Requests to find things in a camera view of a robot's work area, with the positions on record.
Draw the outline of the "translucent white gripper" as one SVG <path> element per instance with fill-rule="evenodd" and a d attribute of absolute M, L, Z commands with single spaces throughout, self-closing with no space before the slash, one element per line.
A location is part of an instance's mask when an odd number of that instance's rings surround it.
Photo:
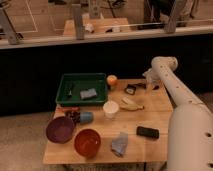
<path fill-rule="evenodd" d="M 152 68 L 148 69 L 143 73 L 146 79 L 146 89 L 147 90 L 157 90 L 159 88 L 159 77 L 153 71 Z"/>

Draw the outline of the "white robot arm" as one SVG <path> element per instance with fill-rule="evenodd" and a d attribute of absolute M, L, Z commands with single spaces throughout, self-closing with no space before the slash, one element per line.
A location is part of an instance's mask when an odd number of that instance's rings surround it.
<path fill-rule="evenodd" d="M 213 113 L 175 74 L 175 57 L 154 57 L 144 72 L 162 81 L 174 103 L 168 126 L 167 171 L 213 171 Z"/>

